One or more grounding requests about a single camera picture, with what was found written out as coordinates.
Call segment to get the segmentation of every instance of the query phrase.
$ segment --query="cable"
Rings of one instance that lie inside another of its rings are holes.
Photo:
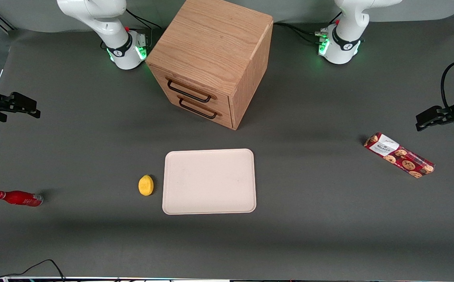
[[[445,94],[445,80],[446,80],[446,75],[448,74],[448,71],[454,66],[454,62],[451,63],[445,71],[443,72],[443,75],[441,77],[441,98],[443,100],[443,105],[445,105],[446,110],[448,110],[453,116],[454,112],[451,110],[451,108],[448,105],[448,102],[446,100],[446,94]]]
[[[140,19],[140,20],[142,20],[142,21],[145,21],[145,22],[147,22],[147,23],[150,23],[151,25],[155,25],[156,27],[162,29],[162,27],[161,27],[160,25],[158,25],[157,23],[156,23],[156,24],[155,24],[155,23],[152,23],[151,21],[145,20],[145,19],[142,18],[141,16],[137,16],[137,15],[133,14],[133,13],[132,13],[129,9],[127,9],[127,8],[126,8],[126,11],[128,11],[128,13],[129,13],[131,16],[133,16],[134,18],[136,18],[137,20]]]
[[[152,47],[152,29],[150,29],[150,43],[148,44],[148,48]]]
[[[303,29],[300,29],[300,28],[298,28],[298,27],[296,27],[296,26],[294,26],[294,25],[290,25],[289,23],[288,23],[288,24],[287,24],[287,23],[274,23],[274,25],[282,25],[282,26],[284,26],[284,27],[289,27],[292,31],[294,31],[294,32],[295,32],[298,36],[300,36],[300,38],[302,38],[303,40],[305,40],[305,41],[307,41],[307,42],[309,42],[309,43],[312,43],[312,44],[315,43],[314,41],[311,41],[311,40],[305,38],[302,34],[299,33],[299,32],[301,32],[301,33],[303,33],[303,34],[312,34],[312,33],[310,33],[310,32],[306,32],[306,31],[304,31]]]
[[[289,23],[288,24],[287,23],[274,23],[274,25],[282,25],[284,27],[289,27],[290,29],[299,31],[299,32],[301,32],[303,34],[312,34],[312,35],[314,34],[313,32],[307,32],[307,31],[305,31],[305,30],[303,30],[303,29],[301,29],[299,27],[296,27],[294,25],[290,25]]]
[[[332,24],[336,18],[338,18],[340,15],[342,14],[342,12],[338,13],[338,15],[336,15],[330,22],[329,22],[329,25]]]
[[[148,27],[149,30],[152,29],[152,27],[150,27],[150,25],[147,25],[147,24],[146,24],[144,21],[142,21],[141,19],[139,19],[139,18],[137,18],[137,17],[135,17],[135,19],[136,19],[137,21],[139,21],[140,23],[143,23],[146,27]]]
[[[19,276],[19,275],[24,275],[25,273],[27,273],[29,270],[31,270],[32,268],[38,266],[39,264],[42,264],[46,261],[51,261],[54,265],[54,267],[56,268],[56,270],[58,271],[60,277],[61,277],[61,280],[62,282],[65,282],[65,275],[63,275],[62,271],[60,270],[60,268],[58,267],[58,265],[52,260],[52,259],[45,259],[41,262],[39,262],[38,264],[34,264],[33,266],[30,266],[29,268],[27,268],[25,271],[23,271],[22,273],[9,273],[9,274],[6,274],[6,275],[0,275],[0,278],[3,278],[3,277],[8,277],[8,276]]]

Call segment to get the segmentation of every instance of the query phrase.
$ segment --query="red soda bottle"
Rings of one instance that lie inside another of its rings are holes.
[[[0,191],[0,199],[13,205],[23,205],[29,207],[40,206],[44,200],[39,194],[32,194],[24,191]]]

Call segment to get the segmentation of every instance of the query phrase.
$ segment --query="lemon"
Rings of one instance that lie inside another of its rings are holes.
[[[138,190],[144,196],[150,196],[154,191],[154,181],[149,175],[144,175],[138,182]]]

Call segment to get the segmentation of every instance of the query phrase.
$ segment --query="cookie package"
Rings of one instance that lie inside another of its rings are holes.
[[[364,143],[364,146],[415,178],[420,178],[434,171],[433,163],[400,146],[399,143],[380,132],[371,136]]]

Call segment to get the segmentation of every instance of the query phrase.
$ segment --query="drawer handle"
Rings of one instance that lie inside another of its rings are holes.
[[[187,92],[181,91],[180,89],[171,86],[171,83],[172,83],[172,82],[173,82],[173,81],[172,81],[171,79],[168,80],[168,88],[171,89],[172,91],[176,91],[176,92],[178,92],[178,93],[180,93],[180,94],[182,94],[182,95],[185,95],[185,96],[187,96],[188,98],[192,98],[192,99],[194,99],[194,100],[196,100],[196,101],[199,101],[199,102],[201,102],[201,103],[207,103],[207,102],[209,102],[209,99],[211,99],[211,95],[208,95],[208,97],[207,97],[206,99],[197,98],[197,97],[194,96],[194,95],[191,95],[191,94],[189,94],[189,93],[187,93]]]
[[[208,116],[207,114],[203,114],[203,113],[201,113],[200,111],[198,111],[196,109],[192,109],[191,107],[188,107],[188,106],[182,104],[182,102],[183,102],[183,98],[180,98],[180,101],[178,103],[180,104],[180,107],[182,107],[182,108],[185,108],[185,109],[187,109],[189,111],[193,111],[194,113],[196,113],[198,115],[201,115],[201,116],[203,116],[205,118],[213,119],[213,118],[216,117],[216,113],[214,113],[212,116]]]

